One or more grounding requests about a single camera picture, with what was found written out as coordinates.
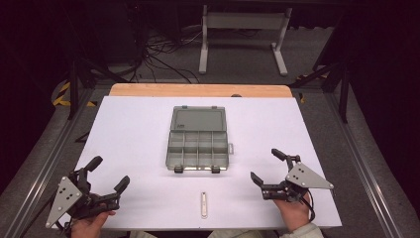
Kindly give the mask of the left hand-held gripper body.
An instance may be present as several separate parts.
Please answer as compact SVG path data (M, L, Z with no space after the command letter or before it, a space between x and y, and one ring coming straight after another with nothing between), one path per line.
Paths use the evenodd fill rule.
M83 219L119 208L120 185L117 184L110 194L91 193L88 172L92 169L82 168L61 179L46 222L47 228L56 225L66 213L71 218Z

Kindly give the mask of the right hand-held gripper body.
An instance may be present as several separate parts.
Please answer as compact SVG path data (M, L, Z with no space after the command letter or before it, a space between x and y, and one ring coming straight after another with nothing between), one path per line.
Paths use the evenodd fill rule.
M263 199L278 199L287 202L303 201L310 188L333 189L334 186L305 166L298 155L286 155L288 174L279 184L265 184L260 187Z

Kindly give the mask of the person's right hand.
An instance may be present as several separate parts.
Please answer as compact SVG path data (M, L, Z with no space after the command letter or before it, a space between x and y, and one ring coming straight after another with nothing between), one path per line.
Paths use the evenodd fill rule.
M282 220L289 232L309 223L309 207L299 201L287 202L275 199L274 204L279 209Z

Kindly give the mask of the person's left hand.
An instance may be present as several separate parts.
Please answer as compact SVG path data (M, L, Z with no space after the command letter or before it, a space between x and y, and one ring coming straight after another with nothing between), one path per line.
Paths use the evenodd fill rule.
M99 238L103 225L115 214L115 211L106 211L94 217L73 220L70 238Z

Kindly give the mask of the white table cover board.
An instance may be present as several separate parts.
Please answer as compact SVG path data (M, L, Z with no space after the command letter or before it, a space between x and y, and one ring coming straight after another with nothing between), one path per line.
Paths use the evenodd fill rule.
M229 142L228 169L176 174L165 165L174 106L222 106ZM123 178L131 180L108 230L275 229L283 225L278 209L252 182L254 172L266 183L287 174L271 150L300 156L304 165L323 172L294 98L130 97L103 99L79 157L85 166L103 162L88 180L107 194ZM201 218L200 193L207 193L208 217Z

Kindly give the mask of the person's light clothing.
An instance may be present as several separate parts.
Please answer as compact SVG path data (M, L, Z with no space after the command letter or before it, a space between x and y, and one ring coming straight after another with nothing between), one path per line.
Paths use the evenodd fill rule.
M130 231L129 238L278 238L272 230L215 230L215 231Z

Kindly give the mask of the clear grey compartment box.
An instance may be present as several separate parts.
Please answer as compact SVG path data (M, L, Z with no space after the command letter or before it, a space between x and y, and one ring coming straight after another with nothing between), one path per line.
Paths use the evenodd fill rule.
M174 106L165 165L170 171L226 171L233 154L226 110L219 106Z

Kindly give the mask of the black tripod stand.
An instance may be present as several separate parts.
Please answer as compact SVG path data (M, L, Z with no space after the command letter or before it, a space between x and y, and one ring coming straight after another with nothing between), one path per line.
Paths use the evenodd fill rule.
M326 79L321 85L321 89L325 93L333 93L338 85L340 88L339 108L338 112L342 121L347 124L347 104L350 88L350 79L347 65L344 62L337 62L316 69L308 75L301 75L295 82L288 84L289 88L300 88L301 86L320 78L326 74Z
M78 108L82 105L81 99L79 98L79 86L78 82L83 84L84 88L92 89L95 85L94 76L91 69L95 69L99 73L105 75L107 78L112 79L116 83L127 83L127 80L110 71L104 66L100 66L92 60L85 58L75 58L70 64L69 71L69 82L70 82L70 112L68 119L72 120Z

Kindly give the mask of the aluminium floor rail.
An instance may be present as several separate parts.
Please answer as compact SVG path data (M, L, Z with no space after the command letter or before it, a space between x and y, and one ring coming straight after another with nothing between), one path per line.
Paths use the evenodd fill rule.
M341 118L339 113L339 103L335 95L333 93L326 93L325 98L350 148L353 164L355 165L359 178L362 181L369 202L371 203L371 206L378 218L385 237L404 238L389 210L389 206L385 200L381 188L379 187L368 163L362 156L361 151L357 146L356 139L354 138L351 128Z
M57 238L45 227L61 177L74 170L106 89L84 89L81 101L93 101L69 115L57 106L41 138L0 194L0 238Z

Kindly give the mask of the white metal stand frame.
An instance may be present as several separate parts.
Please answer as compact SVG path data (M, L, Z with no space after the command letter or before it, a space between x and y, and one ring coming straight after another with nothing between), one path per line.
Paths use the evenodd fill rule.
M198 71L200 74L207 72L209 53L208 30L209 29L251 29L251 30L278 30L279 36L275 43L270 45L276 61L279 74L287 76L281 47L291 18L292 9L286 8L282 13L232 13L232 12L209 12L208 6L203 6L202 12L202 45Z

